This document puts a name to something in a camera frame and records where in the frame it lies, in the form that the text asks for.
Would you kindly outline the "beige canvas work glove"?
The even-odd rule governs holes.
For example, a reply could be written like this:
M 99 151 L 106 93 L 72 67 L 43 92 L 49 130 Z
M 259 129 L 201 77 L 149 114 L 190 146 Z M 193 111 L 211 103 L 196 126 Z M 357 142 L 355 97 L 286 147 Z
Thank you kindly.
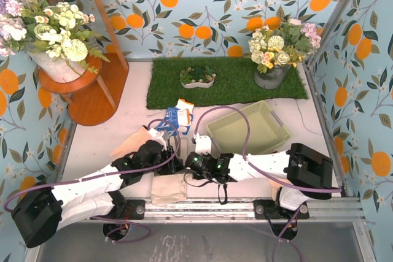
M 188 140 L 181 138 L 170 140 L 179 144 L 175 157 L 154 172 L 151 188 L 151 200 L 155 205 L 171 204 L 187 199 L 187 185 L 183 180 L 185 174 L 184 160 L 187 156 Z

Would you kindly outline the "blue white knit gloves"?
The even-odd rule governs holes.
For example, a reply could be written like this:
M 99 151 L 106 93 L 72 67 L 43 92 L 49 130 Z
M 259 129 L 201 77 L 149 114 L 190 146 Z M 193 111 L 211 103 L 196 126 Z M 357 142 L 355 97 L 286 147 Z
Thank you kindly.
M 184 99 L 178 99 L 174 107 L 166 110 L 164 121 L 161 121 L 155 129 L 157 131 L 167 132 L 170 136 L 188 135 L 193 123 L 194 104 Z

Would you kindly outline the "green plastic storage basket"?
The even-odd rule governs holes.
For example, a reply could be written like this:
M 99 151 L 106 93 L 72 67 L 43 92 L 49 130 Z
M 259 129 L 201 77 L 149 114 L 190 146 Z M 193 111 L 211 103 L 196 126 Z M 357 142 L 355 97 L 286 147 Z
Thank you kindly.
M 290 139 L 290 132 L 276 112 L 264 101 L 255 102 L 218 118 L 206 130 L 220 153 L 263 155 L 277 151 Z

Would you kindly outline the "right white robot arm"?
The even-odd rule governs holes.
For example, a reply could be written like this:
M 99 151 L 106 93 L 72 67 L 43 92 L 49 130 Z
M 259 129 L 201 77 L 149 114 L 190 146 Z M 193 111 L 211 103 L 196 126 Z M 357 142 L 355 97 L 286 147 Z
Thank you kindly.
M 276 198 L 283 209 L 295 211 L 309 199 L 329 200 L 337 189 L 332 186 L 332 160 L 303 144 L 292 144 L 284 152 L 265 155 L 222 153 L 211 156 L 208 136 L 194 139 L 185 168 L 195 179 L 225 186 L 230 182 L 267 178 L 277 183 Z

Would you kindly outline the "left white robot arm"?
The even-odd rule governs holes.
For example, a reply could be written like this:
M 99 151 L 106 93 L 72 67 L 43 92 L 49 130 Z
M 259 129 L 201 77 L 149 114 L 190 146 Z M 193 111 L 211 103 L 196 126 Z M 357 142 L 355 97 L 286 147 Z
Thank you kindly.
M 126 200 L 120 190 L 138 183 L 144 173 L 174 158 L 171 133 L 148 131 L 151 136 L 137 151 L 79 180 L 55 186 L 39 182 L 25 192 L 12 210 L 12 219 L 31 249 L 47 242 L 60 229 L 91 217 L 120 218 Z

